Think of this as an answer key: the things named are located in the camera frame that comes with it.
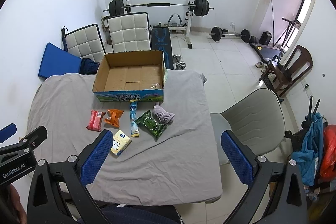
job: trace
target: blue gripper pad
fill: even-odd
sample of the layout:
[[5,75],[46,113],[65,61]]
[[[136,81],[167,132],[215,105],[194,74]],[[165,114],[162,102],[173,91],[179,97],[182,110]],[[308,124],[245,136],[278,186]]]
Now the blue gripper pad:
[[223,151],[230,160],[230,163],[238,175],[240,182],[250,187],[254,180],[251,164],[226,131],[222,133],[220,142]]
[[16,133],[16,125],[11,123],[8,126],[0,130],[0,143],[3,143],[9,137],[13,136]]
[[112,145],[113,134],[111,131],[107,131],[92,153],[88,156],[85,163],[82,165],[80,180],[83,186],[91,184],[94,181],[100,167],[103,165],[107,155],[109,154]]

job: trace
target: blue ice pop wrapper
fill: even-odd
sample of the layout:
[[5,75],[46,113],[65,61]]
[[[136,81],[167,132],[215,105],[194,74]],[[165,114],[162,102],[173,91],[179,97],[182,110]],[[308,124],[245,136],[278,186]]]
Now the blue ice pop wrapper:
[[138,100],[130,100],[129,113],[131,116],[131,137],[139,137],[140,135],[138,125],[135,122],[137,119],[137,105]]

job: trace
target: window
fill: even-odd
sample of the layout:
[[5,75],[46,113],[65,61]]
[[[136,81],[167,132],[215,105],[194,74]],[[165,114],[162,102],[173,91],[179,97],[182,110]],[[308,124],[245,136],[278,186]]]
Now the window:
[[303,23],[310,6],[311,0],[302,0],[301,6],[296,16],[296,20]]
[[[301,24],[303,23],[304,19],[306,18],[306,15],[308,13],[308,9],[310,7],[311,0],[302,0],[300,8],[297,12],[297,15],[295,17],[295,20],[300,22]],[[285,51],[288,51],[289,47],[292,45],[295,37],[299,33],[299,28],[301,24],[292,26],[289,30],[289,35],[286,38],[286,41],[283,42],[283,48]]]

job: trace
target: green snack bag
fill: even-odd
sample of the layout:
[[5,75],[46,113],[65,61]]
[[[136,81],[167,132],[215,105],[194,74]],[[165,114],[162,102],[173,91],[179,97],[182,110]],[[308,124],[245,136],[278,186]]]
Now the green snack bag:
[[147,111],[135,120],[137,125],[144,126],[154,136],[155,141],[162,135],[167,125],[159,123],[151,118],[151,111]]

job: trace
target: white chair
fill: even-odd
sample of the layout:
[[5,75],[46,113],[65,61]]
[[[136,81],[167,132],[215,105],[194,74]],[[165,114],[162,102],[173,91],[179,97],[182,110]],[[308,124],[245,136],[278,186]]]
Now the white chair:
[[69,32],[65,35],[65,40],[68,52],[77,57],[87,57],[100,62],[106,54],[98,24],[91,24]]
[[129,13],[110,17],[108,27],[113,52],[151,50],[147,13]]
[[255,90],[223,113],[210,113],[210,117],[220,165],[228,163],[221,146],[221,136],[226,130],[232,130],[256,156],[276,149],[285,136],[279,100],[269,89]]

